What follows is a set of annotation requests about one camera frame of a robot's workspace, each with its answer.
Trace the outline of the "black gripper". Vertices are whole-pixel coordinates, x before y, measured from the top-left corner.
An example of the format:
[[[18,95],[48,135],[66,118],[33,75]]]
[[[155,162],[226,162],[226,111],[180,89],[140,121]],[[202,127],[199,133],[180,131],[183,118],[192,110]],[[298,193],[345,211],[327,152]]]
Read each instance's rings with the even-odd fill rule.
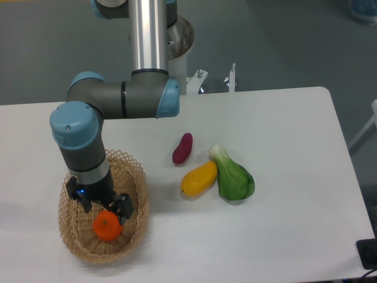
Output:
[[[77,201],[85,213],[89,213],[92,204],[97,203],[106,210],[110,210],[123,226],[134,213],[133,201],[128,193],[117,195],[114,191],[114,181],[111,170],[99,181],[83,185],[77,183],[77,178],[72,176],[65,184],[68,197]]]

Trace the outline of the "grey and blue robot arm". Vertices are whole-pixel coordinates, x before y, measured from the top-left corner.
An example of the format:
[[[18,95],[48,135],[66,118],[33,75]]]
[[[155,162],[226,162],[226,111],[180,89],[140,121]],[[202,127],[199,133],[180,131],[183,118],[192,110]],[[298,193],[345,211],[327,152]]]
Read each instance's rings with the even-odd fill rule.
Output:
[[[129,19],[131,80],[108,83],[97,73],[79,73],[67,101],[52,112],[49,123],[70,172],[69,198],[85,212],[97,203],[124,224],[134,205],[128,194],[114,191],[101,137],[103,122],[178,115],[186,78],[176,74],[169,62],[191,48],[194,31],[179,16],[176,1],[92,1],[91,6],[99,17]]]

